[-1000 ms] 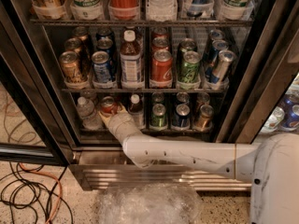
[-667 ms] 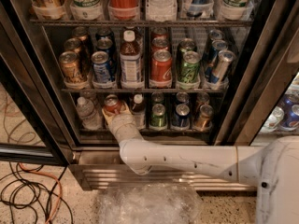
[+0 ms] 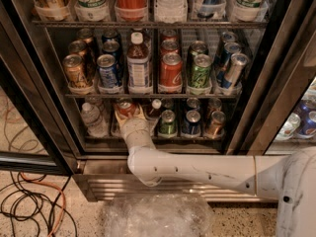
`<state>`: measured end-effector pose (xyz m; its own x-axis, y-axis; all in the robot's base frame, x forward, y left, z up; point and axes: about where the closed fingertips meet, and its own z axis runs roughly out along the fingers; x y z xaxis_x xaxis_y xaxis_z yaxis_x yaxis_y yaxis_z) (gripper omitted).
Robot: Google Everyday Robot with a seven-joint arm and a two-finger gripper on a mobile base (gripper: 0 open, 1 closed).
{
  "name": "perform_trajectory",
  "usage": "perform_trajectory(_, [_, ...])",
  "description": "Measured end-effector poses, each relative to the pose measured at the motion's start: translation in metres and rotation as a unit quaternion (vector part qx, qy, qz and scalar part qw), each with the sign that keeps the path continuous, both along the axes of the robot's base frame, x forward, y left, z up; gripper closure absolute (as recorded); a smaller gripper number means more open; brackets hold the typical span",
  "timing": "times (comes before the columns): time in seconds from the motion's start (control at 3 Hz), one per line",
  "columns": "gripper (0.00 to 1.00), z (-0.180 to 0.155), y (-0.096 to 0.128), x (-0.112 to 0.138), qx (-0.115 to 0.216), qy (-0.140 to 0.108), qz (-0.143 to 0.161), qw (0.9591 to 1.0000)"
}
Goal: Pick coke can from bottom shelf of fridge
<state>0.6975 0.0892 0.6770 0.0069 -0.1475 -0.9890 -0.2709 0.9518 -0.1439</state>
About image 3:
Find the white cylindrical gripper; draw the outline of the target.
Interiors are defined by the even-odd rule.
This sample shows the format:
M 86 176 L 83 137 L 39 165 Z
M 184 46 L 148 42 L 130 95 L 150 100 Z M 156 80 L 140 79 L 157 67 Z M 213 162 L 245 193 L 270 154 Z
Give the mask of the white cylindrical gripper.
M 144 115 L 143 108 L 138 104 L 139 113 L 137 118 L 125 120 L 119 112 L 119 106 L 114 104 L 115 116 L 120 127 L 120 134 L 127 146 L 129 153 L 137 148 L 155 149 L 155 145 L 150 135 L 149 124 Z

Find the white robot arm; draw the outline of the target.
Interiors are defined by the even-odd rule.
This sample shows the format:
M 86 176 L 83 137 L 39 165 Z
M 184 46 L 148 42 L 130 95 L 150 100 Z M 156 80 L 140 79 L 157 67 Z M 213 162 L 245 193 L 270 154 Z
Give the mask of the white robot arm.
M 171 154 L 158 150 L 142 108 L 115 109 L 130 172 L 148 187 L 164 178 L 211 184 L 278 201 L 276 237 L 316 237 L 316 148 L 284 156 Z

